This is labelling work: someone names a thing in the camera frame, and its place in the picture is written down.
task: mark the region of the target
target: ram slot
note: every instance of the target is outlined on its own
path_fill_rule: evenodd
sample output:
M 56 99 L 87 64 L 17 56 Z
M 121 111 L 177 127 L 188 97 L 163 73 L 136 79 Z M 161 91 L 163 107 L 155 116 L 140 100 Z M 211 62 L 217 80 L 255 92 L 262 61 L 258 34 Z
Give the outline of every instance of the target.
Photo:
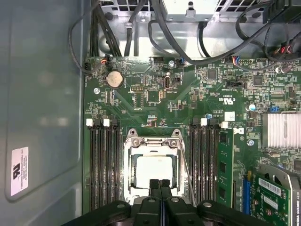
M 90 209 L 95 210 L 99 207 L 98 190 L 99 190 L 99 175 L 98 175 L 98 137 L 99 131 L 95 129 L 90 130 Z
M 232 190 L 232 208 L 236 209 L 236 181 L 233 181 L 233 190 Z
M 200 176 L 200 138 L 201 131 L 199 125 L 192 124 L 190 126 L 190 152 L 189 152 L 189 173 L 191 177 L 191 183 L 194 191 L 196 202 L 200 202 L 201 186 L 199 181 Z
M 219 130 L 209 128 L 208 132 L 208 178 L 209 178 L 209 199 L 216 200 L 216 178 L 217 178 L 217 145 Z
M 113 167 L 113 180 L 114 181 L 112 181 L 112 187 L 114 188 L 114 190 L 113 190 L 112 197 L 114 198 L 114 200 L 119 200 L 120 199 L 120 194 L 119 194 L 120 132 L 119 132 L 118 125 L 113 127 L 113 135 L 114 135 L 114 139 L 113 139 L 114 152 L 113 152 L 113 158 L 112 158 L 112 162 L 113 162 L 112 167 Z
M 105 149 L 105 157 L 107 159 L 106 165 L 106 204 L 111 202 L 111 181 L 112 181 L 112 129 L 108 127 L 106 129 L 106 149 Z
M 202 200 L 209 199 L 209 172 L 208 172 L 208 161 L 209 161 L 209 154 L 208 154 L 208 129 L 206 127 L 202 127 L 202 138 L 201 138 L 201 145 L 202 145 Z
M 243 179 L 243 213 L 251 213 L 251 182 L 247 178 Z
M 99 198 L 99 205 L 103 206 L 104 205 L 104 199 L 105 199 L 105 189 L 106 186 L 104 184 L 104 180 L 103 180 L 103 174 L 104 174 L 104 162 L 103 162 L 103 152 L 104 152 L 104 147 L 105 147 L 105 142 L 104 142 L 104 137 L 105 137 L 105 131 L 104 128 L 102 127 L 102 129 L 99 130 L 99 148 L 98 148 L 98 173 L 99 173 L 99 191 L 98 191 L 98 198 Z
M 108 204 L 108 198 L 107 198 L 107 192 L 108 192 L 108 179 L 107 179 L 107 170 L 108 170 L 108 157 L 107 157 L 107 153 L 108 153 L 108 132 L 107 132 L 107 128 L 103 129 L 103 137 L 101 138 L 101 142 L 102 142 L 102 148 L 100 150 L 100 162 L 101 162 L 101 169 L 100 169 L 100 175 L 102 178 L 102 189 L 101 191 L 99 191 L 99 193 L 101 194 L 101 199 L 100 199 L 100 203 L 101 205 L 106 205 Z

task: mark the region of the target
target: capacitor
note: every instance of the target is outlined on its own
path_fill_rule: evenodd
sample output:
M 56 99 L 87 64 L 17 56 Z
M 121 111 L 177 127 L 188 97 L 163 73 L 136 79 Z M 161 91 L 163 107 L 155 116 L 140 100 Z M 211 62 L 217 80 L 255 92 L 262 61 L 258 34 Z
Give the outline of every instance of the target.
M 256 110 L 256 106 L 254 104 L 250 104 L 249 106 L 246 107 L 246 110 L 253 112 Z
M 279 153 L 270 153 L 269 154 L 272 158 L 280 158 L 280 154 Z
M 281 72 L 283 74 L 288 73 L 288 72 L 290 72 L 292 70 L 292 68 L 293 68 L 293 65 L 284 66 L 283 68 L 281 68 Z
M 179 63 L 180 63 L 180 64 L 184 64 L 184 63 L 185 63 L 185 60 L 184 60 L 183 57 L 181 57 L 181 59 L 179 60 Z
M 252 171 L 248 171 L 248 176 L 247 176 L 247 178 L 248 178 L 248 181 L 251 181 L 251 179 L 252 179 Z
M 281 72 L 280 68 L 279 68 L 279 67 L 276 67 L 276 68 L 275 68 L 275 72 L 276 72 L 277 74 L 280 74 L 280 72 Z
M 212 119 L 213 116 L 211 114 L 206 114 L 205 117 L 209 120 L 209 119 Z
M 272 215 L 272 211 L 270 209 L 266 209 L 265 211 L 266 211 L 266 213 L 267 213 L 268 216 Z
M 249 112 L 249 119 L 254 119 L 257 117 L 257 112 Z

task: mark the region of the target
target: side panel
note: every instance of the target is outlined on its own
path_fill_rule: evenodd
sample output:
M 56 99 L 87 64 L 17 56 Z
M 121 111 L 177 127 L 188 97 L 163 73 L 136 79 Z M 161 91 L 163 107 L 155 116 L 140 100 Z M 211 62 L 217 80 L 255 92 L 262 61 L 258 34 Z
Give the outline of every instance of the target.
M 81 215 L 81 87 L 67 49 L 82 13 L 71 0 L 0 8 L 1 225 L 60 225 Z M 78 53 L 83 25 L 74 30 Z M 11 195 L 12 150 L 28 147 L 28 187 Z

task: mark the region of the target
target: blue pcie slot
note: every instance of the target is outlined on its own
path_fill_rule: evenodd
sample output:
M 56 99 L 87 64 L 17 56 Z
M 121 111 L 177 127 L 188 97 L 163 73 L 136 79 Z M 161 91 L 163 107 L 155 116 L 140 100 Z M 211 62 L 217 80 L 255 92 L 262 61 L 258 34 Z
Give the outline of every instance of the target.
M 243 213 L 251 214 L 251 182 L 243 180 Z

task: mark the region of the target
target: chip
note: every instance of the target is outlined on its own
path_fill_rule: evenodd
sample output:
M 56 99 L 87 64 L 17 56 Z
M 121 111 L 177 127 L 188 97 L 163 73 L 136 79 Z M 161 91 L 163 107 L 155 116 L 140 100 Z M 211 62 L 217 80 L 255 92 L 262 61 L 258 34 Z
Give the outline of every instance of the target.
M 95 120 L 94 120 L 94 125 L 100 126 L 100 125 L 101 125 L 100 119 L 95 119 Z
M 154 63 L 155 64 L 162 64 L 162 63 L 164 63 L 164 57 L 162 57 L 162 56 L 154 56 Z
M 262 86 L 263 77 L 261 75 L 256 75 L 253 77 L 253 85 L 254 86 Z
M 222 199 L 225 199 L 225 197 L 226 197 L 226 190 L 220 187 L 219 194 L 220 194 L 220 197 Z
M 197 108 L 198 105 L 197 105 L 197 103 L 191 103 L 190 106 L 193 108 Z
M 217 79 L 217 71 L 215 69 L 209 69 L 207 72 L 208 79 Z
M 225 173 L 226 172 L 226 164 L 223 162 L 220 162 L 220 171 Z
M 221 133 L 220 140 L 221 140 L 221 142 L 226 143 L 227 142 L 227 134 Z
M 289 93 L 288 93 L 288 97 L 289 97 L 290 99 L 295 99 L 295 98 L 296 98 L 296 93 L 295 93 L 295 92 L 289 92 Z
M 220 121 L 218 119 L 210 119 L 210 124 L 211 125 L 220 124 Z
M 181 82 L 181 78 L 180 77 L 173 78 L 173 82 L 174 83 L 180 83 Z
M 198 100 L 198 96 L 197 95 L 192 95 L 191 96 L 191 100 L 192 101 L 197 101 Z
M 149 102 L 158 102 L 159 101 L 159 94 L 157 91 L 149 91 L 148 92 Z
M 293 169 L 297 171 L 301 171 L 301 160 L 293 161 Z

